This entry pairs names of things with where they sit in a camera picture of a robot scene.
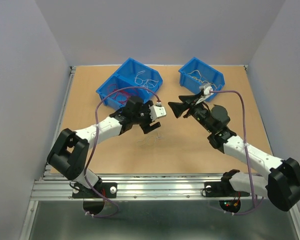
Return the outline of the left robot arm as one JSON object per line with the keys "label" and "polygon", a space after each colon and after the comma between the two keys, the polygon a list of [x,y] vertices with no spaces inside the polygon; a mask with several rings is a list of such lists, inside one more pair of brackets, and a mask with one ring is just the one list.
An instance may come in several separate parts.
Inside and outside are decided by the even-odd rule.
{"label": "left robot arm", "polygon": [[138,96],[130,97],[125,106],[107,116],[101,122],[72,131],[62,130],[52,146],[46,162],[67,180],[84,186],[90,197],[101,193],[102,179],[86,167],[89,149],[112,137],[129,131],[134,125],[148,134],[161,126],[159,118],[167,115],[161,102],[144,102]]}

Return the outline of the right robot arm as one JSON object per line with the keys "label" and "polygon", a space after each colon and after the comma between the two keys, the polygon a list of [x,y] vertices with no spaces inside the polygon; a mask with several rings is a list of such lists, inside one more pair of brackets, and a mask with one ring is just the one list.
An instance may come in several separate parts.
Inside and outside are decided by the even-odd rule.
{"label": "right robot arm", "polygon": [[251,172],[237,169],[225,172],[220,181],[207,188],[206,197],[231,197],[239,193],[250,193],[252,200],[268,198],[279,210],[287,212],[300,201],[300,164],[289,157],[281,159],[247,143],[228,128],[230,117],[221,105],[209,108],[204,95],[181,95],[180,102],[168,102],[176,118],[193,117],[210,135],[210,145],[221,153],[231,156],[247,165]]}

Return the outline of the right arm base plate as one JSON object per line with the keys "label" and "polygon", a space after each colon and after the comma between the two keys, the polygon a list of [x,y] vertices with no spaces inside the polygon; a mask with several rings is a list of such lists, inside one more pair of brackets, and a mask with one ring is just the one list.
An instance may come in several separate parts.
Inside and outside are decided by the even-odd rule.
{"label": "right arm base plate", "polygon": [[208,181],[204,183],[201,190],[201,195],[207,198],[221,198],[221,197],[249,197],[250,193],[245,191],[236,191],[226,182],[222,181]]}

